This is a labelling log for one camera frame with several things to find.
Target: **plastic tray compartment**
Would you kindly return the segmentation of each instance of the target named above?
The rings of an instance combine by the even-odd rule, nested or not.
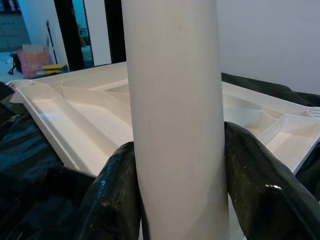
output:
[[[66,167],[97,176],[117,145],[48,85],[19,88],[24,105]]]
[[[258,139],[295,174],[319,141],[319,133],[319,120],[286,114]]]
[[[125,84],[122,86],[114,87],[105,90],[108,94],[118,99],[120,102],[124,103],[130,107],[130,95],[129,95],[129,85]]]
[[[61,87],[64,99],[117,147],[133,141],[130,107],[104,91]]]
[[[277,121],[262,110],[237,107],[224,107],[223,116],[225,121],[249,130],[256,137],[259,137]]]

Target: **white cylinder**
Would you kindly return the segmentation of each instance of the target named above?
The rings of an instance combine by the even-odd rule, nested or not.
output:
[[[225,240],[215,0],[122,0],[139,188],[152,240]]]

